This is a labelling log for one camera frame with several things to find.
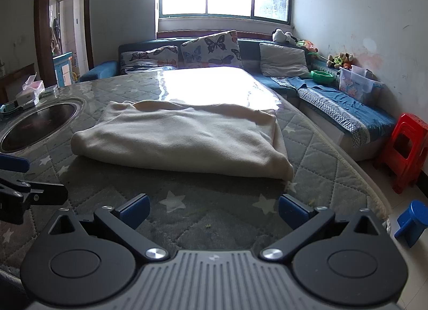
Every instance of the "brown door frame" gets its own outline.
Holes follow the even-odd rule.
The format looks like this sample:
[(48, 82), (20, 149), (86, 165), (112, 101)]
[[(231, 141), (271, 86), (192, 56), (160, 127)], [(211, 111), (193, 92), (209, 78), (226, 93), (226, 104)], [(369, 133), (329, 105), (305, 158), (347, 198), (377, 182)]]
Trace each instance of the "brown door frame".
[[(91, 23), (89, 0), (83, 0), (86, 54), (88, 67), (94, 67), (91, 41)], [(37, 63), (40, 77), (45, 87), (56, 84), (54, 62), (51, 51), (51, 34), (49, 27), (49, 0), (34, 0), (34, 39), (36, 41)]]

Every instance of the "stool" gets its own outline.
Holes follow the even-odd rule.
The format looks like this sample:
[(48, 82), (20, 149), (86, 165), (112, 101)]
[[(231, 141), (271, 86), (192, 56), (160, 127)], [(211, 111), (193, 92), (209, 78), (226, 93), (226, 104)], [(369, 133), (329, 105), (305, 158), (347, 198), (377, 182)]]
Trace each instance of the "stool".
[[(410, 183), (414, 185), (428, 154), (428, 124), (414, 114), (403, 114), (374, 167), (386, 163), (397, 175), (392, 189), (400, 194)], [(395, 147), (401, 146), (403, 153)]]
[(425, 228), (428, 227), (428, 208), (423, 202), (413, 200), (408, 209), (397, 219), (400, 229), (394, 234), (395, 238), (404, 235), (409, 247), (419, 239)]

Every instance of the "butterfly pillow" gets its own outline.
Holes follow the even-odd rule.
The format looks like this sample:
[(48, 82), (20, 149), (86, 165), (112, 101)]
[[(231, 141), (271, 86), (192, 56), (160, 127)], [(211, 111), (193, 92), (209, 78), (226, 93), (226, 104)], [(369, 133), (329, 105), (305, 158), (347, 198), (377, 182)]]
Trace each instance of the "butterfly pillow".
[(181, 45), (184, 67), (232, 66), (242, 68), (236, 30), (199, 37)]
[(161, 69), (176, 69), (177, 66), (177, 46), (164, 46), (145, 52), (124, 52), (120, 57), (122, 74), (153, 71), (158, 67)]

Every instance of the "tile floor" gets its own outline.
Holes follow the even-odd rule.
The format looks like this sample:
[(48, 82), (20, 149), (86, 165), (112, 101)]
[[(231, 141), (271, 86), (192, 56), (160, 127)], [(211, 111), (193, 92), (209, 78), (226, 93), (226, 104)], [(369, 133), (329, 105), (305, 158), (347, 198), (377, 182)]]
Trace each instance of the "tile floor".
[(428, 309), (428, 230), (425, 230), (412, 248), (409, 248), (401, 238), (398, 241), (394, 238), (394, 233), (399, 229), (398, 216), (407, 209), (412, 200), (418, 199), (428, 205), (428, 198), (416, 186), (407, 187), (398, 195), (392, 190), (394, 177), (389, 176), (387, 168), (376, 170), (371, 161), (359, 162), (359, 165), (383, 191), (392, 208), (392, 214), (389, 216), (391, 238), (409, 269), (409, 278), (398, 304), (406, 310)]

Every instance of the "folded garment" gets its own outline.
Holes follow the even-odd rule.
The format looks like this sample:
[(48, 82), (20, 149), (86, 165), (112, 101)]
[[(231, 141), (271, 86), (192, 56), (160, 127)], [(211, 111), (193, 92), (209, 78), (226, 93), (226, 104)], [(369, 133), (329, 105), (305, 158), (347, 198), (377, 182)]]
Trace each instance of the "folded garment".
[(110, 102), (97, 125), (73, 135), (71, 150), (135, 168), (285, 181), (294, 175), (273, 112), (230, 104)]

